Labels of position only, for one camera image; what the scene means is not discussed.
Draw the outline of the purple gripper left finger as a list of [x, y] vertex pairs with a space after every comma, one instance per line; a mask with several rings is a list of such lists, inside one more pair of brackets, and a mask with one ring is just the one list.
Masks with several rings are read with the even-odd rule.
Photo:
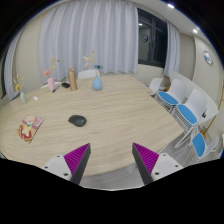
[[79, 185], [91, 154], [90, 144], [72, 150], [66, 155], [56, 154], [42, 169]]

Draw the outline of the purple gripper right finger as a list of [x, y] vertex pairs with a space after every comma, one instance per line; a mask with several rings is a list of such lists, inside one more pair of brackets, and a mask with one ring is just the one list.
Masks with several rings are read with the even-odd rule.
[[167, 153], [158, 154], [137, 143], [132, 145], [132, 154], [145, 185], [182, 169]]

